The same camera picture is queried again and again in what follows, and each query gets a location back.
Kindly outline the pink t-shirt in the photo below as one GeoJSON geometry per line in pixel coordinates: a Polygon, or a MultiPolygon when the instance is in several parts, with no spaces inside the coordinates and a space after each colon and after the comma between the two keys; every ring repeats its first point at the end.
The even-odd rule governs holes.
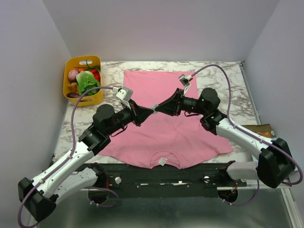
{"type": "MultiPolygon", "coordinates": [[[[191,72],[125,71],[123,85],[133,91],[132,99],[138,105],[150,108],[182,87],[182,74],[191,72]]],[[[99,155],[148,169],[165,164],[185,169],[231,152],[228,140],[205,131],[199,116],[156,113],[140,127],[129,124],[99,155]]]]}

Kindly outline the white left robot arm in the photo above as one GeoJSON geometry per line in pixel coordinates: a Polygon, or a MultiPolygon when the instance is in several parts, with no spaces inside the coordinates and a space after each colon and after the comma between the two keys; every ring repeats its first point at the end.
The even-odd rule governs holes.
{"type": "Polygon", "coordinates": [[[132,91],[126,87],[110,88],[123,103],[124,109],[115,112],[109,104],[97,108],[92,124],[76,138],[72,133],[73,144],[61,159],[36,177],[23,178],[18,183],[18,194],[21,206],[18,210],[18,224],[21,221],[22,209],[26,208],[31,216],[41,222],[56,208],[59,195],[55,191],[82,164],[96,156],[110,143],[110,135],[119,129],[125,129],[129,123],[140,126],[153,110],[136,104],[131,99],[132,91]]]}

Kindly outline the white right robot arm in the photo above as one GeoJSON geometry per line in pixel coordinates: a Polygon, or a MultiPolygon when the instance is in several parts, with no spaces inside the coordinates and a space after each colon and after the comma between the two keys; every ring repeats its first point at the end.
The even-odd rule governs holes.
{"type": "Polygon", "coordinates": [[[154,105],[153,111],[170,116],[178,116],[182,111],[202,115],[200,123],[206,131],[232,141],[256,158],[254,162],[230,162],[218,175],[222,185],[229,186],[239,179],[252,179],[276,188],[295,170],[286,141],[280,138],[271,140],[237,125],[218,109],[220,98],[213,88],[204,88],[198,99],[186,97],[190,78],[181,75],[179,80],[184,88],[176,89],[170,98],[154,105]]]}

